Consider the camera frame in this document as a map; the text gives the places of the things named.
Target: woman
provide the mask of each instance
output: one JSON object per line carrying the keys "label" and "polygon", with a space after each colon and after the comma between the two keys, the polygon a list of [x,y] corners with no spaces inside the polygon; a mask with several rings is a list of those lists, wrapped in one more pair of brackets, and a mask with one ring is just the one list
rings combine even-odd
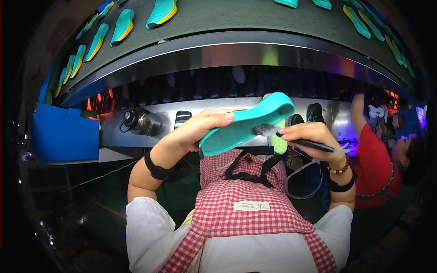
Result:
{"label": "woman", "polygon": [[202,190],[191,221],[174,231],[175,223],[156,199],[163,179],[160,171],[172,168],[187,152],[198,151],[198,141],[210,129],[233,121],[232,111],[202,111],[161,139],[132,169],[126,206],[129,269],[339,272],[349,254],[355,202],[352,171],[344,154],[292,142],[305,138],[340,148],[321,122],[280,131],[291,145],[332,168],[329,212],[316,225],[303,219],[288,199],[284,163],[278,157],[259,159],[248,150],[233,149],[201,160]]}
{"label": "woman", "polygon": [[392,147],[390,157],[381,141],[379,125],[375,132],[363,116],[364,94],[352,101],[352,122],[358,136],[357,160],[352,169],[357,174],[357,207],[373,208],[396,197],[402,185],[417,183],[425,172],[425,145],[416,134],[402,136]]}

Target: beaded bracelet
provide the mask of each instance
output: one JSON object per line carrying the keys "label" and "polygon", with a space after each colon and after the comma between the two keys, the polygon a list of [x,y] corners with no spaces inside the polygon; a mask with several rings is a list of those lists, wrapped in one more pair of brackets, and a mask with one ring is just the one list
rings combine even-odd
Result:
{"label": "beaded bracelet", "polygon": [[335,174],[344,173],[344,172],[346,171],[346,169],[349,167],[349,164],[350,164],[350,157],[349,157],[348,155],[345,155],[345,156],[346,156],[346,165],[344,166],[344,168],[338,170],[338,169],[331,169],[331,168],[328,166],[328,167],[327,167],[327,168],[328,168],[328,171],[329,171],[330,173],[335,173]]}

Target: white shirt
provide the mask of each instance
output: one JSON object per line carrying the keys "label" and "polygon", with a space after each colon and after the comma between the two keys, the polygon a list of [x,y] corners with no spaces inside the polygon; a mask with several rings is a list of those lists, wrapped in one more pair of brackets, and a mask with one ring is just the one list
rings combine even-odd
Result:
{"label": "white shirt", "polygon": [[[132,272],[158,272],[188,233],[155,200],[137,197],[126,206],[126,244]],[[339,272],[349,255],[352,210],[338,206],[316,224],[316,233],[334,256]],[[299,233],[208,238],[202,272],[317,272],[311,252]]]}

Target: sleeve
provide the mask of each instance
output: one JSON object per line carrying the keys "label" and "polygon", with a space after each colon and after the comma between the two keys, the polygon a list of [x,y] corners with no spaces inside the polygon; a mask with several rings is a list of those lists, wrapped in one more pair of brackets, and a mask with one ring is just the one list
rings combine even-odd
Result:
{"label": "sleeve", "polygon": [[340,205],[328,211],[314,226],[316,233],[330,249],[340,272],[347,262],[350,247],[350,225],[352,210],[348,206]]}
{"label": "sleeve", "polygon": [[365,124],[361,130],[360,140],[358,141],[357,156],[363,170],[390,170],[391,175],[392,160],[388,154],[384,143],[372,131],[369,124]]}
{"label": "sleeve", "polygon": [[137,197],[126,206],[129,270],[158,272],[187,233],[174,231],[168,212],[152,198]]}

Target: red gingham apron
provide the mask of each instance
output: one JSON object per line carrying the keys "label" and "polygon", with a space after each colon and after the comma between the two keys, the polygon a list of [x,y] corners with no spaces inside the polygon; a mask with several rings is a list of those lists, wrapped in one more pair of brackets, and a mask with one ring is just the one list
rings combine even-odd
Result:
{"label": "red gingham apron", "polygon": [[[335,272],[331,251],[314,232],[314,225],[302,218],[288,199],[287,176],[282,161],[266,173],[272,188],[241,179],[226,179],[225,171],[241,152],[233,149],[201,160],[202,190],[196,198],[190,230],[160,272],[184,272],[206,238],[296,232],[305,238],[318,271]],[[233,173],[259,175],[264,160],[246,154]],[[243,200],[269,202],[271,210],[234,211],[234,204]]]}

